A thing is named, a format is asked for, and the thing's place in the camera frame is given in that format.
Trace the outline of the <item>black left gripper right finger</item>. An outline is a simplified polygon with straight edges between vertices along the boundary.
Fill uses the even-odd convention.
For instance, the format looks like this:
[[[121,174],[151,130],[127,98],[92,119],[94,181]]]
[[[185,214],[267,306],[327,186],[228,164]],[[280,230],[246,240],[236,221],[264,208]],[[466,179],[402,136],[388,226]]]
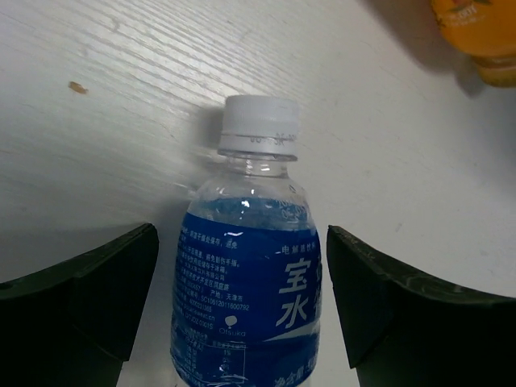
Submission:
[[[327,264],[360,385],[514,385],[513,298],[432,276],[337,226]]]

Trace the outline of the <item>blue label water bottle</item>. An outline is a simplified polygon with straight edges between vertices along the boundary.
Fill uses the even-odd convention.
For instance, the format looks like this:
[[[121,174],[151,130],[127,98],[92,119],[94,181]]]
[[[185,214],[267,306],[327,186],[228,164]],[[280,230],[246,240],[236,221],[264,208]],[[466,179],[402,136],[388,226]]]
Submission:
[[[322,254],[297,159],[296,102],[227,98],[224,162],[181,224],[170,355],[179,386],[305,386],[315,369]]]

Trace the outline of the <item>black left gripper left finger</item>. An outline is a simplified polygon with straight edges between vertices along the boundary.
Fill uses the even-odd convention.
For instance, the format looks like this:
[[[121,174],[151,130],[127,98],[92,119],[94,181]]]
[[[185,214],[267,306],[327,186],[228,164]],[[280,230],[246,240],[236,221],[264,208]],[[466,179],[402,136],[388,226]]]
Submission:
[[[129,361],[158,256],[145,223],[1,284],[3,386],[115,386]]]

